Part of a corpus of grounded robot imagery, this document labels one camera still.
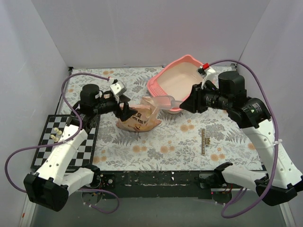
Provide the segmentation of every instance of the checkered board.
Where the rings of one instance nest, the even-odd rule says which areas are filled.
[[[56,132],[54,128],[58,128],[59,130],[63,131],[64,127],[66,125],[66,121],[68,119],[69,115],[48,115],[40,141],[39,145],[45,145],[45,144],[52,144],[54,143],[54,140],[50,138],[51,134],[56,136]],[[66,172],[74,172],[79,167],[92,164],[93,157],[94,157],[94,151],[95,151],[95,145],[96,145],[96,139],[97,139],[97,133],[98,133],[98,127],[99,127],[99,120],[96,123],[96,126],[91,129],[87,140],[83,141],[81,145],[79,146],[77,152],[72,157],[72,160],[67,168]],[[36,150],[31,168],[34,170],[37,170],[49,157],[49,155],[52,152],[53,147],[50,148],[40,148]]]

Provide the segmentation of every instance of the flower pattern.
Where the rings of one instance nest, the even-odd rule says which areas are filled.
[[[138,104],[141,97],[149,96],[146,84],[163,68],[114,68],[73,70],[73,73],[89,72],[111,76],[127,87],[125,93]],[[231,70],[230,67],[214,67],[217,75]],[[101,90],[109,84],[90,76],[80,75],[70,79],[66,98],[74,105],[85,84],[97,84]],[[69,114],[70,109],[63,103],[60,114]],[[113,113],[101,116],[97,136],[94,165],[107,171],[148,171],[148,170],[213,170],[224,162],[232,162],[250,170],[261,170],[261,161],[253,144],[228,118],[222,110],[208,109],[203,114],[182,111],[169,114],[160,111],[162,123],[148,132],[123,131],[116,127]],[[210,145],[206,154],[201,155],[201,130],[206,129]]]

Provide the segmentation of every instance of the purple cable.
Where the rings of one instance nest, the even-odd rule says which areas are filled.
[[[96,77],[96,78],[99,78],[99,79],[105,79],[105,80],[109,81],[109,78],[105,78],[105,77],[102,77],[102,76],[98,76],[98,75],[91,74],[91,73],[86,73],[86,72],[71,74],[68,78],[66,78],[63,81],[62,86],[61,86],[62,98],[66,102],[67,106],[71,109],[71,111],[76,115],[76,117],[79,119],[79,122],[80,122],[79,129],[77,130],[77,132],[74,135],[72,135],[71,137],[69,137],[68,139],[66,139],[65,142],[70,141],[71,139],[73,139],[81,131],[81,128],[82,128],[82,119],[80,118],[79,114],[77,114],[77,112],[72,108],[72,106],[69,104],[69,102],[66,100],[65,94],[64,94],[64,87],[65,87],[66,82],[69,79],[71,79],[72,77],[75,77],[75,76],[78,76],[78,75],[87,75],[87,76],[92,76],[92,77]],[[38,149],[38,148],[49,148],[49,147],[54,147],[54,146],[58,146],[58,145],[61,145],[61,144],[63,144],[63,142],[58,142],[58,143],[54,143],[54,144],[40,145],[40,146],[32,146],[32,147],[28,147],[28,148],[21,148],[19,150],[16,150],[15,152],[11,153],[10,156],[6,159],[5,166],[4,166],[5,176],[6,176],[7,180],[9,181],[9,183],[14,188],[16,188],[18,191],[26,193],[25,190],[23,190],[23,189],[19,188],[17,185],[15,185],[13,183],[13,181],[11,180],[10,176],[9,176],[9,171],[8,171],[9,160],[15,154],[17,154],[21,151],[24,151],[24,150],[31,150],[31,149]]]
[[[97,191],[97,192],[104,192],[104,193],[107,193],[107,194],[110,194],[110,195],[114,196],[117,199],[117,206],[116,206],[116,208],[114,208],[111,211],[102,210],[101,208],[99,208],[99,207],[97,207],[95,205],[92,205],[91,203],[86,202],[86,204],[90,205],[92,208],[95,208],[96,210],[98,210],[98,211],[100,211],[102,213],[105,213],[105,214],[114,213],[119,208],[119,206],[120,206],[120,199],[119,199],[119,197],[116,194],[112,193],[112,192],[109,192],[109,191],[106,191],[106,190],[102,190],[102,189],[84,189],[84,188],[83,189],[79,189],[79,191],[90,191],[90,192]]]
[[[269,104],[269,101],[265,95],[265,92],[261,86],[261,83],[257,77],[257,75],[252,71],[252,69],[250,67],[248,67],[246,64],[240,62],[240,61],[237,61],[237,60],[232,60],[232,59],[223,59],[223,60],[219,60],[219,61],[214,61],[212,63],[209,64],[209,66],[212,66],[212,65],[215,65],[215,64],[218,64],[218,63],[221,63],[221,62],[225,62],[225,61],[231,61],[231,62],[234,62],[234,63],[237,63],[237,64],[240,64],[242,65],[243,67],[245,67],[251,74],[252,76],[255,78],[255,81],[258,85],[258,87],[260,88],[260,91],[263,95],[263,98],[265,100],[265,103],[268,107],[268,110],[271,114],[271,117],[273,119],[273,124],[274,124],[274,128],[275,128],[275,141],[278,141],[279,140],[279,129],[278,129],[278,124],[276,122],[276,117],[274,115],[274,112],[273,110],[271,109],[271,106]],[[232,214],[232,215],[224,215],[224,212],[225,210],[227,209],[227,207],[235,202],[237,202],[240,198],[242,198],[243,194],[245,193],[245,191],[243,192],[243,194],[238,198],[238,196],[240,195],[241,191],[239,191],[236,195],[235,198],[231,199],[227,204],[226,206],[223,208],[222,212],[221,212],[221,216],[223,218],[235,218],[239,215],[242,215],[244,213],[246,213],[247,211],[251,210],[252,208],[254,208],[258,203],[260,203],[262,201],[262,199],[266,196],[266,194],[268,193],[272,183],[273,183],[273,180],[274,180],[274,177],[275,177],[275,173],[276,173],[276,165],[277,165],[277,162],[278,162],[278,144],[275,145],[275,154],[274,154],[274,162],[273,162],[273,167],[271,169],[271,176],[270,176],[270,179],[268,181],[268,185],[266,186],[264,192],[259,196],[259,198],[253,202],[250,206],[248,206],[247,208],[245,208],[244,210],[238,212],[238,213],[235,213],[235,214]]]

